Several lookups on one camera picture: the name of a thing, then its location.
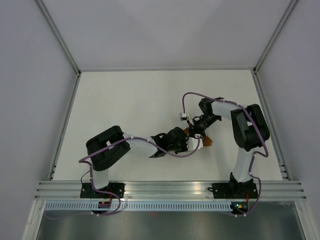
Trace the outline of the brown satin napkin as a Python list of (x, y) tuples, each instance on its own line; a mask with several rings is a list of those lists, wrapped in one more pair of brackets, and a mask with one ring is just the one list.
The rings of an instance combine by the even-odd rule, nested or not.
[[(195, 136), (196, 136), (195, 134), (191, 133), (188, 128), (186, 128), (186, 129), (184, 130), (184, 132), (186, 133), (186, 135), (187, 135), (188, 137), (195, 137)], [(208, 136), (206, 136), (206, 135), (200, 135), (200, 138), (201, 138), (201, 140), (202, 140), (202, 144), (203, 144), (204, 147), (210, 147), (210, 146), (212, 145), (212, 142), (213, 142), (213, 141), (211, 140), (210, 137), (208, 137)]]

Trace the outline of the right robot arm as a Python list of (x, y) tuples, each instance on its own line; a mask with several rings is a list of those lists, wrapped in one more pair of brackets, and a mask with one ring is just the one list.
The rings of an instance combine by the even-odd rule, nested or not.
[(224, 98), (202, 98), (198, 104), (202, 115), (188, 121), (190, 136), (201, 135), (203, 145), (209, 144), (206, 130), (223, 118), (231, 121), (233, 138), (238, 146), (236, 163), (230, 173), (227, 190), (235, 198), (255, 187), (252, 167), (257, 154), (268, 157), (266, 141), (270, 131), (258, 104), (241, 106)]

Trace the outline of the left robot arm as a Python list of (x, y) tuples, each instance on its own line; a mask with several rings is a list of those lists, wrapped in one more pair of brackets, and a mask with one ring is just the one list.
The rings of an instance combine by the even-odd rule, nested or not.
[(91, 191), (98, 198), (109, 193), (109, 168), (126, 154), (161, 158), (168, 153), (188, 151), (188, 135), (180, 127), (139, 140), (115, 125), (89, 139), (85, 146), (92, 165)]

